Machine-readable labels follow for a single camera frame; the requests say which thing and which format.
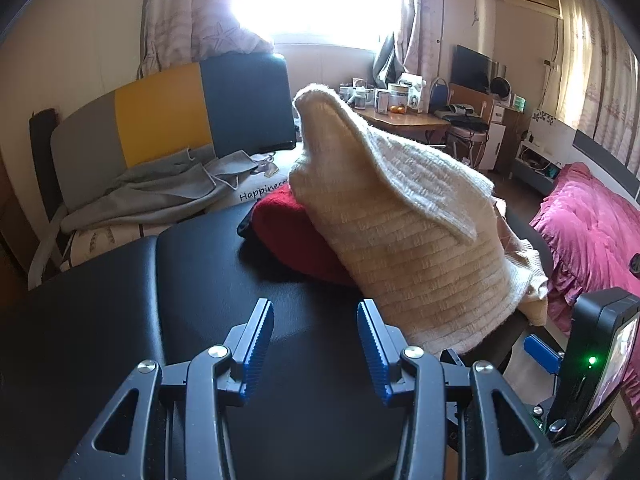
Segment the black monitor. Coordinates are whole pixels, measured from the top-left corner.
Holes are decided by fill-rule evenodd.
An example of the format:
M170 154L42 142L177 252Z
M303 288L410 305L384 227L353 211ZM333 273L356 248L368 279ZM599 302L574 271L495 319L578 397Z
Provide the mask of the black monitor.
M491 59L458 44L451 60L450 84L486 93L489 88Z

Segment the black padded folding table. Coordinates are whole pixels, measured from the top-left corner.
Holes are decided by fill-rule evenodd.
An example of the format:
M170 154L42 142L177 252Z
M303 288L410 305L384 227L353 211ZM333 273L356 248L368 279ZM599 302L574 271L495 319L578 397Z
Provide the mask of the black padded folding table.
M388 479L405 414L376 395L363 292L306 278L236 229L236 206L55 275L1 311L1 474L53 479L144 360L189 361L259 299L274 329L255 393L227 420L240 479Z

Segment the glass jar with oranges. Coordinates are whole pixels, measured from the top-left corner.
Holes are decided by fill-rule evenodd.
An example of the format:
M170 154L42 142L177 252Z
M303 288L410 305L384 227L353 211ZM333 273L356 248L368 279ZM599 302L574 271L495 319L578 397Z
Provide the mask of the glass jar with oranges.
M389 84L388 110L394 114L405 114L408 107L410 87L405 84Z

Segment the right floral curtain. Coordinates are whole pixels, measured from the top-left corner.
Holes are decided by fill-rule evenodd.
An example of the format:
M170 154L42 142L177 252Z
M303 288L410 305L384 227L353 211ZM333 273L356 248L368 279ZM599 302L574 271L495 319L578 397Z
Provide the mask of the right floral curtain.
M444 38L445 0L400 0L394 30L396 58L404 69L427 82L438 76Z

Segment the side window curtain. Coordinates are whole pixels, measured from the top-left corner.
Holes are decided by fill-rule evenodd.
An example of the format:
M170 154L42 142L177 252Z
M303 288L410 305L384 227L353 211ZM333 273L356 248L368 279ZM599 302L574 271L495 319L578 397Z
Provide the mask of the side window curtain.
M639 174L639 59L598 0L562 0L556 116Z

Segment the pink beige garment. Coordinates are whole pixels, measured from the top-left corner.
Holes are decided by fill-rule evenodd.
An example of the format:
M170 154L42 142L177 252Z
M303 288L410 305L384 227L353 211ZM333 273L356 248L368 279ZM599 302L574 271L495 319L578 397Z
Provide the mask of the pink beige garment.
M512 257L524 259L530 256L535 248L525 238L519 238L506 222L506 202L502 198L491 197L497 218L498 237L504 252Z

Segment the cream knitted sweater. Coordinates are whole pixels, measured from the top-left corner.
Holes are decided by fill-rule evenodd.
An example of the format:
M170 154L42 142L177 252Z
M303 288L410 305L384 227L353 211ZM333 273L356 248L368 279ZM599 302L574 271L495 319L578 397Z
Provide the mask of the cream knitted sweater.
M547 321L536 249L507 255L491 180L451 156L370 126L311 84L294 98L303 149L288 182L383 320L410 344L466 353L514 313Z

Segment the grey yellow blue headboard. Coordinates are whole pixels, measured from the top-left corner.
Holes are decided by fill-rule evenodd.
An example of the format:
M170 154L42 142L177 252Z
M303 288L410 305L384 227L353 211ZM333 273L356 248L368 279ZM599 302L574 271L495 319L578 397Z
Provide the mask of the grey yellow blue headboard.
M62 202L74 211L123 172L185 148L262 154L296 143L288 68L278 54L224 54L104 94L54 129Z

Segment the left floral curtain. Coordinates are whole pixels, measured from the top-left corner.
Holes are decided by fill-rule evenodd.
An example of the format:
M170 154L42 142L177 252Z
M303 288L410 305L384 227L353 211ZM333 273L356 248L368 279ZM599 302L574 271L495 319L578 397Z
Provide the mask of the left floral curtain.
M143 0L139 79L226 53L270 53L243 28L231 0Z

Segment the grey hoodie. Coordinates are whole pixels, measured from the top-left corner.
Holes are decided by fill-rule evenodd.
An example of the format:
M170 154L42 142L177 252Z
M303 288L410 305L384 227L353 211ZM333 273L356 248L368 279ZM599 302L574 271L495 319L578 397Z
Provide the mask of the grey hoodie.
M145 162L121 174L108 191L61 221L64 233L102 226L108 220L159 219L170 212L185 212L191 204L213 203L217 186L238 186L238 177L257 168L257 162L239 150L217 158L213 147L184 150Z

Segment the wooden desk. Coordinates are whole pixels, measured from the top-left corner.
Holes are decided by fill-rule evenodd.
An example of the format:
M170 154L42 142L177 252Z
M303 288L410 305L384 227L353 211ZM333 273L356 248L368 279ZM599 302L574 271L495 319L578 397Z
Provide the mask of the wooden desk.
M356 110L356 113L375 128L423 144L442 140L450 127L446 120L430 114L381 114L374 108Z

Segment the red knitted garment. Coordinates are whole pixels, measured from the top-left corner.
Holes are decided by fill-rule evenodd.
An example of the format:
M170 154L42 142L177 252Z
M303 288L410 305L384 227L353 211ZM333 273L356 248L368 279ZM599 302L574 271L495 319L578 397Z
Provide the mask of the red knitted garment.
M327 283L355 286L288 184L258 200L245 232L252 233L274 258L293 271Z

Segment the magenta quilt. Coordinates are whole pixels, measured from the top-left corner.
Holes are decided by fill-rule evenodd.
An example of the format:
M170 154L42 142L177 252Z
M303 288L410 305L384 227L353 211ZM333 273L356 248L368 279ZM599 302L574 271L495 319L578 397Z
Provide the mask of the magenta quilt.
M562 333L585 292L619 287L638 295L629 263L639 253L639 211L582 162L560 171L529 225L551 252L548 313Z

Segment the floral curtain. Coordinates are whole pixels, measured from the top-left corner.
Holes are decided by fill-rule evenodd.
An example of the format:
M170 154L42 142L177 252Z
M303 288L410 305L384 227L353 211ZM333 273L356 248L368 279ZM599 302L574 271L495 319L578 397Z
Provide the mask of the floral curtain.
M445 0L400 0L394 30L396 58L404 69L427 82L438 76L444 38Z
M270 53L243 28L231 0L143 0L139 79L226 53Z

